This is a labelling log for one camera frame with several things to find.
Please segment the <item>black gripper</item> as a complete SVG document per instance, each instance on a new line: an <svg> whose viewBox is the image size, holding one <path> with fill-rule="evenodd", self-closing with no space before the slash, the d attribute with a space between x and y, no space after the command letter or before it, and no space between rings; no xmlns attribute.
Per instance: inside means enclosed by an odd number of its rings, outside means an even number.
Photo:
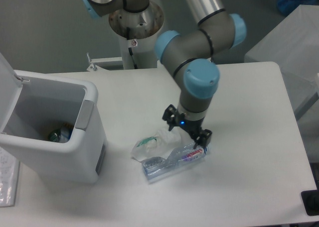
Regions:
<svg viewBox="0 0 319 227"><path fill-rule="evenodd" d="M198 146L206 148L211 141L212 131L202 129L203 114L179 112L173 105L169 105L162 119L168 124L168 131L176 126L186 131L194 141L193 149Z"/></svg>

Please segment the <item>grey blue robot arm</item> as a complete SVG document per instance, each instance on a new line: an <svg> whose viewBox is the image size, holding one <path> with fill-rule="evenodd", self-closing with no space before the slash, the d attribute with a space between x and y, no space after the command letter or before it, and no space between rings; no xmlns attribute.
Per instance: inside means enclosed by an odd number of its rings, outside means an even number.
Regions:
<svg viewBox="0 0 319 227"><path fill-rule="evenodd" d="M178 106L168 106L163 120L170 128L186 131L195 146L206 147L212 132L202 123L220 79L213 55L244 41L244 20L229 14L221 0L186 0L198 29L180 35L162 31L163 10L151 0L82 1L93 18L108 16L125 69L164 65L181 93Z"/></svg>

